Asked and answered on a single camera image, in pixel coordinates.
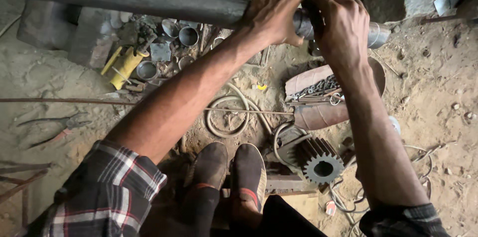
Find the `pliers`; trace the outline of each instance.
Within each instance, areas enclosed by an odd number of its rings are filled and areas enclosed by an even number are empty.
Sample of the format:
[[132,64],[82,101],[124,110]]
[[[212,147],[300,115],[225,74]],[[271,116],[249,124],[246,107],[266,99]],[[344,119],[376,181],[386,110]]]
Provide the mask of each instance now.
[[91,121],[83,121],[83,122],[79,122],[77,119],[78,117],[80,117],[81,115],[84,115],[84,114],[88,114],[87,112],[80,112],[80,113],[77,113],[77,114],[74,114],[70,117],[61,117],[61,118],[39,118],[39,119],[33,119],[33,120],[29,120],[29,121],[26,121],[26,122],[23,122],[23,123],[20,123],[17,125],[17,127],[19,126],[22,126],[22,125],[25,125],[25,124],[30,124],[30,123],[34,123],[34,122],[41,122],[41,121],[55,121],[55,122],[60,122],[63,124],[64,126],[64,129],[59,133],[57,134],[57,136],[54,136],[52,138],[49,138],[49,139],[46,139],[44,141],[41,141],[39,143],[35,143],[35,144],[32,144],[30,148],[34,148],[36,146],[39,146],[41,144],[44,144],[44,143],[47,143],[47,142],[54,142],[54,141],[57,141],[59,139],[62,139],[64,138],[65,136],[69,135],[72,133],[71,129],[73,128],[79,128],[81,126],[84,126],[84,125],[87,125],[87,124],[90,124]]

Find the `metal gear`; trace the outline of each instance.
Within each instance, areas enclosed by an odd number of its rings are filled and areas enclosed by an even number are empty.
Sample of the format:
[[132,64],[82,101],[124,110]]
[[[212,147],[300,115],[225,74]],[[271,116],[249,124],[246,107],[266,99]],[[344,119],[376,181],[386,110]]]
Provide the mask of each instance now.
[[342,158],[323,138],[307,139],[296,151],[304,176],[317,185],[330,184],[344,169]]

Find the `sandy ground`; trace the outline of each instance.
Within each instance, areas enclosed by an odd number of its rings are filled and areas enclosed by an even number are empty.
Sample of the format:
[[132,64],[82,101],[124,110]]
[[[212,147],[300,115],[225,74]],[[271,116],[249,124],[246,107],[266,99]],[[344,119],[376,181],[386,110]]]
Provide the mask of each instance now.
[[[23,0],[0,0],[0,28],[21,13]],[[377,53],[382,64],[388,63],[399,74],[407,72],[409,77],[401,79],[385,64],[387,87],[383,95],[390,115],[395,116],[402,129],[403,142],[425,149],[439,143],[457,140],[432,155],[433,171],[432,202],[451,236],[478,235],[478,120],[466,120],[466,112],[478,113],[478,90],[476,69],[478,66],[478,33],[463,21],[455,20],[419,26],[417,20],[407,20],[391,26],[400,26],[389,41]],[[44,97],[44,98],[104,98],[114,89],[97,72],[85,69],[66,60],[63,51],[45,51],[16,40],[18,23],[0,38],[0,83],[1,97]],[[454,38],[461,34],[457,47]],[[318,66],[318,58],[307,54],[307,46],[294,48],[288,45],[273,47],[269,63],[265,68],[244,66],[231,80],[261,109],[270,111],[292,111],[284,108],[284,83],[290,77]],[[428,49],[429,57],[423,56]],[[377,58],[369,51],[371,57]],[[268,84],[266,90],[252,89],[253,84]],[[223,88],[217,96],[231,93]],[[402,98],[410,100],[403,104]],[[459,103],[453,110],[451,105]],[[78,166],[92,143],[105,136],[108,130],[123,117],[130,107],[66,103],[9,103],[0,105],[0,137],[3,142],[0,160],[23,163],[53,162],[46,177],[31,186],[30,220],[38,216],[53,201],[54,192]],[[88,112],[85,120],[92,123],[74,130],[72,135],[59,142],[28,149],[29,144],[45,139],[58,132],[57,125],[45,124],[16,127],[17,124],[35,118],[64,117],[77,112]],[[244,114],[213,114],[213,124],[219,129],[237,128]],[[288,120],[280,116],[267,116],[272,126]],[[326,138],[335,147],[351,135],[348,122],[327,129],[314,131],[314,135]],[[258,146],[268,138],[266,130],[254,115],[241,136],[223,140],[230,154],[240,143],[251,142]],[[219,140],[205,127],[204,115],[200,115],[187,133],[187,148],[198,152],[203,146]],[[409,150],[412,157],[416,154]],[[415,164],[418,173],[428,169],[427,161]],[[343,174],[345,182],[339,194],[352,207],[360,183],[355,179],[355,168]],[[11,185],[0,183],[0,192]],[[321,210],[329,201],[328,195],[319,199]],[[362,203],[358,209],[367,206]],[[342,236],[349,228],[345,216],[337,212],[330,217],[320,211],[321,221],[317,225],[328,236]],[[21,197],[15,195],[0,205],[0,236],[16,232],[21,224]]]

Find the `dirty shoe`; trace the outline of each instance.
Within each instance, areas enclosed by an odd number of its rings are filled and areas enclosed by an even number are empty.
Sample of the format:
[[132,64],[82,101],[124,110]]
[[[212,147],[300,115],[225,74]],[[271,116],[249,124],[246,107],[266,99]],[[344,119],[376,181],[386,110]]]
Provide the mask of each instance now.
[[253,201],[257,211],[262,209],[266,188],[266,168],[259,150],[252,144],[242,144],[232,163],[231,194],[243,202]]
[[223,143],[208,144],[197,155],[193,165],[189,167],[184,180],[184,187],[213,187],[221,189],[228,168],[228,149]]

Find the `plaid shirt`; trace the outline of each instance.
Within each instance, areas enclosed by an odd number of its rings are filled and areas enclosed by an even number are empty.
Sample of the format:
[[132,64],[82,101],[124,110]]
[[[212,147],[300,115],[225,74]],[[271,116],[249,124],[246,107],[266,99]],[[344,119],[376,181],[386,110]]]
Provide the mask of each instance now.
[[[149,158],[113,142],[97,141],[25,235],[136,236],[165,184],[166,176]],[[449,237],[431,203],[376,208],[362,217],[360,229],[368,237]]]
[[368,237],[450,237],[431,203],[376,208],[362,217],[359,228]]
[[166,176],[148,158],[97,141],[27,236],[135,236]]

